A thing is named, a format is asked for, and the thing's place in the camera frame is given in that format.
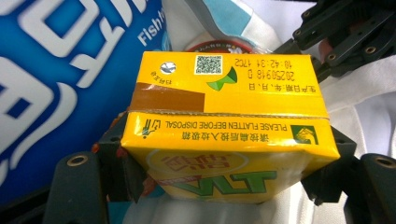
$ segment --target juice box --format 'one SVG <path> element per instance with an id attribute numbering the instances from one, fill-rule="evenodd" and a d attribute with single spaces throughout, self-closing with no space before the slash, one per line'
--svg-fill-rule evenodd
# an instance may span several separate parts
<path id="1" fill-rule="evenodd" d="M 307 55 L 145 52 L 121 145 L 213 202 L 264 202 L 339 158 Z"/>

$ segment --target yellow juice box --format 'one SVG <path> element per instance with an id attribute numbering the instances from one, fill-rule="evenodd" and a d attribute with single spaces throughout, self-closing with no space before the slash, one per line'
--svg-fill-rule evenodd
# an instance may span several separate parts
<path id="1" fill-rule="evenodd" d="M 145 52 L 121 145 L 213 202 L 264 202 L 339 158 L 307 55 Z"/>

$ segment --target carton top flap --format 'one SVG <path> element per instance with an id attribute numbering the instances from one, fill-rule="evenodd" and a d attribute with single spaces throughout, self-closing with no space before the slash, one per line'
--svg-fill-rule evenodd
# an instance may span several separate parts
<path id="1" fill-rule="evenodd" d="M 145 52 L 131 109 L 328 118 L 308 55 Z"/>

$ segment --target green triangle logo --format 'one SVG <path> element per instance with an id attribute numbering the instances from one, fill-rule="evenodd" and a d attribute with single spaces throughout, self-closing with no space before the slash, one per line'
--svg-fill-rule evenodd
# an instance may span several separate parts
<path id="1" fill-rule="evenodd" d="M 235 69 L 231 67 L 231 70 L 228 72 L 227 76 L 214 82 L 207 82 L 207 85 L 215 91 L 221 91 L 225 83 L 235 84 L 237 81 L 238 77 L 236 75 Z"/>
<path id="2" fill-rule="evenodd" d="M 298 144 L 318 145 L 318 137 L 314 126 L 290 125 L 293 138 Z"/>

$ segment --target blue packaging bag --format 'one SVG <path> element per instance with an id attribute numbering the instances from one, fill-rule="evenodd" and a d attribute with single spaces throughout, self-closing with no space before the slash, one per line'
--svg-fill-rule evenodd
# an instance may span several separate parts
<path id="1" fill-rule="evenodd" d="M 0 205 L 50 184 L 130 103 L 161 0 L 0 1 Z"/>

